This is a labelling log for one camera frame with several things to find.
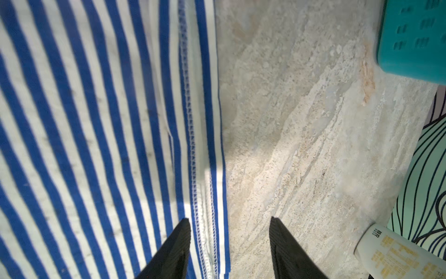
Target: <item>teal plastic basket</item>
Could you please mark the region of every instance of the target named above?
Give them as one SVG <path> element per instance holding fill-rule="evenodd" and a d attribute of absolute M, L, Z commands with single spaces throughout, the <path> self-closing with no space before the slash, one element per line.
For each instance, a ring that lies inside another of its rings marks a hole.
<path fill-rule="evenodd" d="M 385 72 L 446 84 L 446 0 L 387 0 L 377 58 Z"/>

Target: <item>basket hole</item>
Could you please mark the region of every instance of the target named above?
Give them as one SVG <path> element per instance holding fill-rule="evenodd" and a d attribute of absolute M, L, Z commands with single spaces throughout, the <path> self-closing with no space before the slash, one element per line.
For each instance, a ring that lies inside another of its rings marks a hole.
<path fill-rule="evenodd" d="M 406 46 L 406 41 L 399 41 L 393 44 L 393 50 L 402 50 Z"/>
<path fill-rule="evenodd" d="M 418 38 L 418 39 L 415 40 L 415 48 L 427 47 L 428 43 L 429 43 L 429 38 L 428 37 Z"/>
<path fill-rule="evenodd" d="M 413 11 L 413 7 L 407 6 L 407 7 L 401 9 L 401 14 L 408 14 L 408 13 L 411 13 L 412 11 Z"/>
<path fill-rule="evenodd" d="M 425 9 L 432 10 L 432 9 L 438 8 L 438 6 L 440 5 L 440 1 L 441 0 L 427 0 Z"/>
<path fill-rule="evenodd" d="M 398 28 L 396 29 L 396 33 L 397 33 L 397 34 L 406 33 L 406 30 L 407 30 L 407 24 L 400 25 L 400 26 L 398 26 Z"/>
<path fill-rule="evenodd" d="M 435 23 L 434 17 L 423 19 L 420 24 L 420 29 L 431 28 L 434 25 L 434 23 Z"/>

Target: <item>marble surface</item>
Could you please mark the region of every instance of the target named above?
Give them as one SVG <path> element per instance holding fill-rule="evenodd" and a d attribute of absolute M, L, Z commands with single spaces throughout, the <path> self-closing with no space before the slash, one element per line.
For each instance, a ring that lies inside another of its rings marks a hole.
<path fill-rule="evenodd" d="M 232 278 L 274 278 L 271 216 L 329 278 L 386 224 L 436 85 L 375 62 L 381 0 L 216 1 Z"/>

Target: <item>blue and white striped cloth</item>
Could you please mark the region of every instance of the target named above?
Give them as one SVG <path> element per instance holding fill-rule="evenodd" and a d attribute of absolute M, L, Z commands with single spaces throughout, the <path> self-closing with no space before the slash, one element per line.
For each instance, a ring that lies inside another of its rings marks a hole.
<path fill-rule="evenodd" d="M 212 0 L 0 0 L 0 278 L 228 278 Z"/>

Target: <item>teal container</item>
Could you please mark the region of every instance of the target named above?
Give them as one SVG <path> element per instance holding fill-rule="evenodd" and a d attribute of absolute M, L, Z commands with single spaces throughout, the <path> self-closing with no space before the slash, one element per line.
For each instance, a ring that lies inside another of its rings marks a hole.
<path fill-rule="evenodd" d="M 385 72 L 446 85 L 446 0 L 387 0 L 377 59 Z"/>

